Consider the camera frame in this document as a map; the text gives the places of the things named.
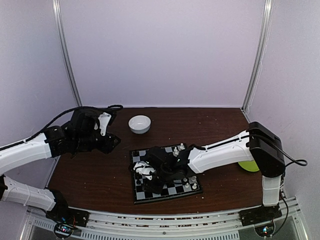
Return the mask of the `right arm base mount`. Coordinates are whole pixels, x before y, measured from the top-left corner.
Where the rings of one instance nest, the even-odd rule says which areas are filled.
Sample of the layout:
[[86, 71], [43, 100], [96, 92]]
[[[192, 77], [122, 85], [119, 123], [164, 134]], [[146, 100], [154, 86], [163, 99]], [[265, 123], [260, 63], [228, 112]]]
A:
[[260, 237], [271, 237], [276, 231], [275, 219], [282, 217], [280, 206], [258, 206], [244, 209], [239, 213], [243, 227], [254, 226], [256, 234]]

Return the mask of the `black pawn piece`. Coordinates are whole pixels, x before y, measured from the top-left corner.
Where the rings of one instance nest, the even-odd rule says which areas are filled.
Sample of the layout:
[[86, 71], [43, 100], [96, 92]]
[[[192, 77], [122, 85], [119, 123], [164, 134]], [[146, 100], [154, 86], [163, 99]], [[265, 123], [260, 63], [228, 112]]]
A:
[[135, 180], [136, 180], [136, 184], [137, 184], [137, 185], [140, 185], [140, 184], [141, 184], [141, 181], [140, 181], [140, 177], [139, 177], [139, 176], [136, 176], [136, 177], [135, 177]]

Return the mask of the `black white chessboard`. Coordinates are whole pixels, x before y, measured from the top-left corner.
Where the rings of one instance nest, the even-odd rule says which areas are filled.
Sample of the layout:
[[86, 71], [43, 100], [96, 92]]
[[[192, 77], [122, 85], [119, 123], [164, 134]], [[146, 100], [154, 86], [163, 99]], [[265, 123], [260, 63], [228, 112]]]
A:
[[[137, 149], [131, 150], [129, 152], [130, 162], [129, 164], [133, 164], [136, 162], [144, 162], [145, 156], [149, 151], [146, 149]], [[159, 201], [165, 201], [170, 199], [176, 199], [181, 197], [186, 197], [190, 195], [196, 195], [203, 192], [203, 188], [200, 184], [200, 181], [196, 177], [196, 181], [191, 181], [193, 176], [174, 180], [170, 183], [167, 183], [163, 186], [162, 192], [160, 194], [155, 194], [151, 192], [145, 191], [145, 182], [146, 178], [140, 177], [140, 184], [136, 183], [136, 177], [133, 177], [131, 173], [131, 182], [132, 182], [132, 192], [133, 192], [133, 203], [137, 204], [146, 204], [146, 203], [154, 203]], [[185, 189], [184, 185], [189, 183], [189, 189]], [[192, 185], [196, 183], [197, 189], [192, 189]]]

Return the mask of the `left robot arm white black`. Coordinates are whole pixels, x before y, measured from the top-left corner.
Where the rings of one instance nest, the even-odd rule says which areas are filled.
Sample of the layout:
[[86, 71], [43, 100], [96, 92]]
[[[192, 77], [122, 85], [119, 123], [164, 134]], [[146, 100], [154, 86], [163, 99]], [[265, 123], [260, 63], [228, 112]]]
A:
[[40, 189], [20, 183], [6, 173], [20, 166], [64, 154], [99, 150], [111, 153], [121, 139], [107, 129], [123, 109], [80, 106], [63, 111], [34, 135], [0, 148], [0, 199], [52, 212], [61, 222], [72, 218], [72, 211], [58, 190]]

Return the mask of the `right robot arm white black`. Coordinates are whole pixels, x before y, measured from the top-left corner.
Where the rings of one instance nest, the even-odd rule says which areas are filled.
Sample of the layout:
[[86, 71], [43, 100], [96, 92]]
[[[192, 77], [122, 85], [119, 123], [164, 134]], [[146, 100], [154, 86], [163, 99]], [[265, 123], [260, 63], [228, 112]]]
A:
[[205, 146], [179, 146], [173, 152], [161, 147], [149, 149], [144, 162], [151, 167], [146, 190], [160, 193], [164, 184], [193, 177], [207, 170], [240, 162], [255, 162], [262, 175], [262, 206], [259, 220], [268, 220], [279, 202], [281, 176], [285, 172], [280, 138], [259, 122], [228, 139]]

